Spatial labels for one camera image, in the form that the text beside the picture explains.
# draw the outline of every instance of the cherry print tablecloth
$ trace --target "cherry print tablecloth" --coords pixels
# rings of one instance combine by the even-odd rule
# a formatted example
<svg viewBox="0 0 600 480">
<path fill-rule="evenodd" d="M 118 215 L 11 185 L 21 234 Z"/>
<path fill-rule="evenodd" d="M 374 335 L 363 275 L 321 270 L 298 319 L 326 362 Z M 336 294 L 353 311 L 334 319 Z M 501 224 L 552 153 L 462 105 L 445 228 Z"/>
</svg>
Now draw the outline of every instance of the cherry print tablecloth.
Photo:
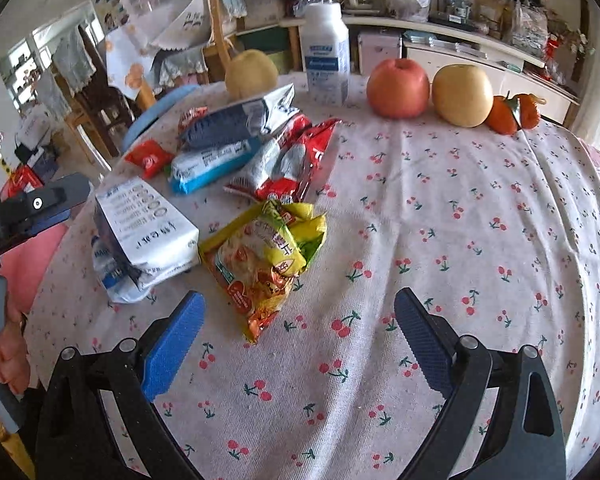
<svg viewBox="0 0 600 480">
<path fill-rule="evenodd" d="M 193 288 L 208 314 L 168 393 L 155 405 L 207 479 L 395 479 L 441 409 L 392 316 L 410 286 L 432 314 L 488 347 L 542 352 L 562 417 L 569 476 L 600 443 L 600 158 L 548 123 L 513 137 L 458 129 L 428 112 L 375 117 L 353 76 L 342 108 L 311 104 L 295 74 L 296 104 L 314 121 L 345 123 L 336 165 L 314 192 L 329 215 L 315 263 L 294 285 L 257 346 L 202 267 L 156 286 L 138 304 L 107 302 L 91 267 L 90 200 L 48 269 L 27 328 L 47 383 L 59 351 L 108 351 L 167 316 Z M 174 150 L 180 114 L 217 107 L 223 84 L 197 90 L 145 134 Z M 138 174 L 120 163 L 104 187 Z M 248 206 L 215 183 L 173 196 L 199 228 L 216 231 Z M 488 402 L 457 468 L 469 466 L 490 422 Z M 142 470 L 107 401 L 129 466 Z"/>
</svg>

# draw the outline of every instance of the white bottle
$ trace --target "white bottle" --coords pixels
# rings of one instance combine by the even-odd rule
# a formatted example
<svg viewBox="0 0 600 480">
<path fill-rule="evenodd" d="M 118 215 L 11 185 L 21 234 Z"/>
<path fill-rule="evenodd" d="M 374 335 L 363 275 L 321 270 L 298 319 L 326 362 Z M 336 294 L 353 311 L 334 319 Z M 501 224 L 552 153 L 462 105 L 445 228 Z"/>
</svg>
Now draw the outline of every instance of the white bottle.
<svg viewBox="0 0 600 480">
<path fill-rule="evenodd" d="M 349 29 L 338 3 L 309 4 L 300 33 L 309 95 L 318 104 L 342 106 L 349 92 Z"/>
</svg>

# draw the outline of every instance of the metal screw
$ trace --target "metal screw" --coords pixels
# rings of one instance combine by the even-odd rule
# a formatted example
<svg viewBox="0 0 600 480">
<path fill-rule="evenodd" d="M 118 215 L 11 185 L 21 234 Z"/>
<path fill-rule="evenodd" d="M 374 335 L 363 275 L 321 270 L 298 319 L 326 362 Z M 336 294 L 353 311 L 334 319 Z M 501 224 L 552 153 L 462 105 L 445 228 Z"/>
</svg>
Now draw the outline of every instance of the metal screw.
<svg viewBox="0 0 600 480">
<path fill-rule="evenodd" d="M 135 339 L 123 339 L 118 345 L 121 352 L 131 352 L 136 348 L 136 340 Z"/>
<path fill-rule="evenodd" d="M 525 353 L 527 357 L 531 357 L 532 359 L 538 357 L 538 350 L 536 350 L 535 346 L 525 345 L 522 348 L 522 351 Z"/>
<path fill-rule="evenodd" d="M 65 361 L 73 359 L 74 355 L 75 355 L 75 349 L 71 348 L 70 346 L 65 348 L 64 350 L 62 350 L 62 352 L 60 352 L 60 357 L 62 359 L 64 359 Z"/>
<path fill-rule="evenodd" d="M 460 344 L 469 350 L 478 348 L 478 340 L 472 335 L 463 335 L 460 338 Z"/>
</svg>

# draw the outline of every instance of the white cabinet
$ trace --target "white cabinet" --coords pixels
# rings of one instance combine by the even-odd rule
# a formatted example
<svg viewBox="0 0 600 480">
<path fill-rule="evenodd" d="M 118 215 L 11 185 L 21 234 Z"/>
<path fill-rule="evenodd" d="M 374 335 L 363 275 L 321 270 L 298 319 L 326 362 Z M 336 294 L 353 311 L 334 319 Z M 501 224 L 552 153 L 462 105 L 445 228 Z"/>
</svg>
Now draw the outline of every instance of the white cabinet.
<svg viewBox="0 0 600 480">
<path fill-rule="evenodd" d="M 527 76 L 513 72 L 507 72 L 504 76 L 502 95 L 507 95 L 507 92 L 511 92 L 512 96 L 515 94 L 534 94 L 546 99 L 546 104 L 538 105 L 538 110 L 542 115 L 559 124 L 564 121 L 571 104 L 571 101 L 560 92 L 554 91 L 542 83 L 535 82 Z"/>
<path fill-rule="evenodd" d="M 466 59 L 464 57 L 452 56 L 449 54 L 440 54 L 439 52 L 432 52 L 431 50 L 424 50 L 419 48 L 408 48 L 407 49 L 407 57 L 409 59 L 413 59 L 417 63 L 423 67 L 427 76 L 429 77 L 429 81 L 433 81 L 433 76 L 436 75 L 436 72 L 440 70 L 443 66 L 453 65 L 453 64 L 471 64 L 480 67 L 484 70 L 489 81 L 491 82 L 491 87 L 493 88 L 494 95 L 500 95 L 500 88 L 502 86 L 502 82 L 504 81 L 505 70 L 495 68 L 493 66 L 485 65 L 478 61 L 473 61 Z"/>
</svg>

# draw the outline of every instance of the red apple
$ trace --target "red apple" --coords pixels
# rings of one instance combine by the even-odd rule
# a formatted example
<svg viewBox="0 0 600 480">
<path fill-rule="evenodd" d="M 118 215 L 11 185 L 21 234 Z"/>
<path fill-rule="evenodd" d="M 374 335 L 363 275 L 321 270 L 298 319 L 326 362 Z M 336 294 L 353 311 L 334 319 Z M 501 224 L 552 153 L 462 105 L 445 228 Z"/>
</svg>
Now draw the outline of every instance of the red apple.
<svg viewBox="0 0 600 480">
<path fill-rule="evenodd" d="M 427 73 L 413 59 L 387 59 L 371 73 L 366 98 L 379 116 L 408 119 L 427 109 L 429 89 Z"/>
</svg>

